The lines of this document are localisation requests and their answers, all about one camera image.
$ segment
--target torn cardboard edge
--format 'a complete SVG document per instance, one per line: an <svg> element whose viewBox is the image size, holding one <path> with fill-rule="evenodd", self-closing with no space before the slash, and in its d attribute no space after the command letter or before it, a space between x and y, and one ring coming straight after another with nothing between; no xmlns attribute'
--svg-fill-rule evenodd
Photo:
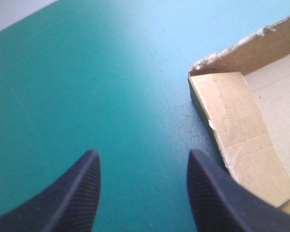
<svg viewBox="0 0 290 232"><path fill-rule="evenodd" d="M219 54L213 53L192 65L188 72L191 99L212 140L220 151L221 147L213 130L215 123L213 120L208 120L208 114L204 110L206 107L200 101L201 97L198 91L195 91L193 87L192 77L230 72L241 72L243 75L247 75L288 55L290 55L290 17L266 26L223 52ZM225 158L224 161L226 166L228 166L230 161ZM237 178L232 170L230 174ZM282 203L284 202L271 204L279 206ZM281 208L290 213L290 197Z"/></svg>
<svg viewBox="0 0 290 232"><path fill-rule="evenodd" d="M290 17L256 31L220 53L196 61L188 74L241 72L246 75L288 54Z"/></svg>
<svg viewBox="0 0 290 232"><path fill-rule="evenodd" d="M264 201L290 200L290 177L240 72L189 78L191 98L231 176Z"/></svg>

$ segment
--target green floor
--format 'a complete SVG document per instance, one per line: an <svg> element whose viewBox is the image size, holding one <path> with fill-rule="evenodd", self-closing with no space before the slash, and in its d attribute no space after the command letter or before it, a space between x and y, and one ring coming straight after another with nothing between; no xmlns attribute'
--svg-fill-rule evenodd
<svg viewBox="0 0 290 232"><path fill-rule="evenodd" d="M96 232L196 231L188 152L217 153L187 70L290 14L241 4L62 0L0 32L0 215L95 148Z"/></svg>

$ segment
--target cardboard flap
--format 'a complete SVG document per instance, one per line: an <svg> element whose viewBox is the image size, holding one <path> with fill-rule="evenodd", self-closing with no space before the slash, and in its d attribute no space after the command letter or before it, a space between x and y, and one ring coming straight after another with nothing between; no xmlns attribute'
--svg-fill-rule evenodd
<svg viewBox="0 0 290 232"><path fill-rule="evenodd" d="M262 114L240 72L189 78L191 98L214 135L231 176L272 204L290 199L290 177L279 161Z"/></svg>

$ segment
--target ribbed texture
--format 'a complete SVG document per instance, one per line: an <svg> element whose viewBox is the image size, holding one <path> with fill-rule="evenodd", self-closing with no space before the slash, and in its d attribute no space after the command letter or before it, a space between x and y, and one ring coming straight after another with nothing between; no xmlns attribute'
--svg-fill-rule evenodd
<svg viewBox="0 0 290 232"><path fill-rule="evenodd" d="M188 162L187 186L192 213L199 232L244 232L233 219L192 152Z"/></svg>
<svg viewBox="0 0 290 232"><path fill-rule="evenodd" d="M82 177L69 206L56 225L56 232L90 232L100 196L100 162L92 162Z"/></svg>

